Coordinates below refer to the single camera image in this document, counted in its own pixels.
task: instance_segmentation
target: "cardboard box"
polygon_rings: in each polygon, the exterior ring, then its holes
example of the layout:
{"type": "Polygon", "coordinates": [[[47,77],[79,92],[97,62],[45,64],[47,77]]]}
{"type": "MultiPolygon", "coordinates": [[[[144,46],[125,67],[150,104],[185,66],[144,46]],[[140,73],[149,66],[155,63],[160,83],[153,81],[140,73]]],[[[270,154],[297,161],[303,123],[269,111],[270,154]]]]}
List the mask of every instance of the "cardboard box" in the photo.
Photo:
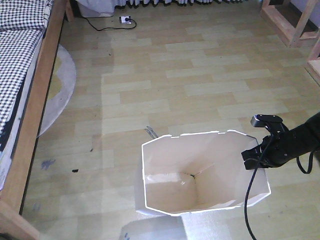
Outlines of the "cardboard box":
{"type": "MultiPolygon", "coordinates": [[[[136,211],[180,216],[243,206],[253,170],[245,169],[241,152],[257,144],[235,130],[163,135],[144,143],[135,182],[136,211]]],[[[248,206],[270,194],[260,168],[248,206]]]]}

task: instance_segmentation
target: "plug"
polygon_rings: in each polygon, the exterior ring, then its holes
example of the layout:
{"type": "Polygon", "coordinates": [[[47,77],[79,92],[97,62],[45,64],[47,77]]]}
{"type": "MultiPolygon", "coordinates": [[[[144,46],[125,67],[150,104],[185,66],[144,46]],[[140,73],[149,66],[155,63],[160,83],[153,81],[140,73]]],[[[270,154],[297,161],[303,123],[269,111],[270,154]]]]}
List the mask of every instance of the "plug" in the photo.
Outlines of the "plug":
{"type": "Polygon", "coordinates": [[[131,16],[120,16],[119,21],[121,24],[131,24],[131,16]]]}

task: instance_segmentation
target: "round rug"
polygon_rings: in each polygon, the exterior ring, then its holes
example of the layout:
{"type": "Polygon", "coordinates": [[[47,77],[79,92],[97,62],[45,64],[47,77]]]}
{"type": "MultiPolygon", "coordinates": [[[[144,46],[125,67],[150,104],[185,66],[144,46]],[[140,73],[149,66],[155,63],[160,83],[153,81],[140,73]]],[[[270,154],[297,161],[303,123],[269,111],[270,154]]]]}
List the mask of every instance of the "round rug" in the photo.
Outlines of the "round rug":
{"type": "Polygon", "coordinates": [[[39,136],[60,116],[76,85],[76,66],[68,51],[59,44],[39,136]]]}

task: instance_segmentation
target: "black cable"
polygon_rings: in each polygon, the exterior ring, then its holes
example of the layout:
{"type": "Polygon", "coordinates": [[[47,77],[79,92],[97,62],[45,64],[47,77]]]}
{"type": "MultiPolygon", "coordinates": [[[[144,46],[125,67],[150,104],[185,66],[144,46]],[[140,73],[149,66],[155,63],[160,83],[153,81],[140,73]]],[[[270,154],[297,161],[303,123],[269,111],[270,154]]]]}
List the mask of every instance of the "black cable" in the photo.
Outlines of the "black cable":
{"type": "Polygon", "coordinates": [[[247,206],[248,206],[248,199],[249,199],[249,193],[250,193],[250,190],[251,190],[251,187],[252,187],[252,184],[254,182],[254,179],[255,179],[255,176],[256,176],[256,173],[258,171],[258,168],[260,167],[260,163],[263,163],[263,158],[264,158],[264,155],[268,149],[268,147],[270,146],[271,142],[273,141],[273,138],[274,138],[274,135],[271,134],[270,136],[270,139],[269,139],[269,142],[267,143],[266,147],[264,148],[264,150],[262,151],[257,163],[256,163],[256,166],[254,168],[254,171],[253,171],[253,174],[252,174],[252,177],[251,177],[251,180],[249,182],[249,186],[248,186],[248,189],[246,191],[246,194],[245,194],[245,198],[244,198],[244,220],[245,220],[245,225],[246,225],[246,228],[248,229],[248,232],[251,236],[251,238],[253,240],[257,240],[254,233],[252,232],[251,230],[251,227],[250,227],[250,224],[249,224],[249,219],[248,219],[248,211],[247,211],[247,206]]]}
{"type": "Polygon", "coordinates": [[[300,162],[300,158],[297,157],[296,158],[296,164],[298,165],[299,169],[301,172],[303,172],[304,174],[310,174],[311,171],[312,171],[312,167],[313,167],[313,160],[314,160],[314,153],[316,151],[318,151],[319,148],[317,147],[315,150],[313,150],[312,152],[310,152],[310,155],[309,155],[309,164],[308,164],[308,169],[307,171],[303,168],[303,166],[301,165],[301,162],[300,162]]]}
{"type": "Polygon", "coordinates": [[[89,25],[91,27],[93,27],[96,31],[100,32],[100,31],[111,31],[111,30],[121,30],[121,29],[124,29],[124,30],[131,30],[131,29],[134,29],[136,26],[137,26],[137,22],[135,20],[133,20],[132,18],[126,18],[125,20],[126,21],[129,21],[129,22],[133,22],[134,23],[134,26],[133,27],[105,27],[105,28],[102,28],[102,29],[98,29],[96,28],[95,26],[93,26],[93,24],[89,21],[88,18],[84,17],[84,16],[81,16],[81,18],[85,19],[88,21],[89,25]]]}

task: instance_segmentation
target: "checkered mattress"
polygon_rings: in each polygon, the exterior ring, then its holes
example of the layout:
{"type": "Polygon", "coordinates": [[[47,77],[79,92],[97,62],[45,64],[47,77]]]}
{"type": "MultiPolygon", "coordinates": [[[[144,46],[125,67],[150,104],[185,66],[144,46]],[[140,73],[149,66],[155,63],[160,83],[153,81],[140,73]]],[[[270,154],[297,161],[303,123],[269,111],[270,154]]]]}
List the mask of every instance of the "checkered mattress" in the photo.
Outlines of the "checkered mattress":
{"type": "Polygon", "coordinates": [[[0,1],[0,136],[47,27],[52,2],[0,1]]]}

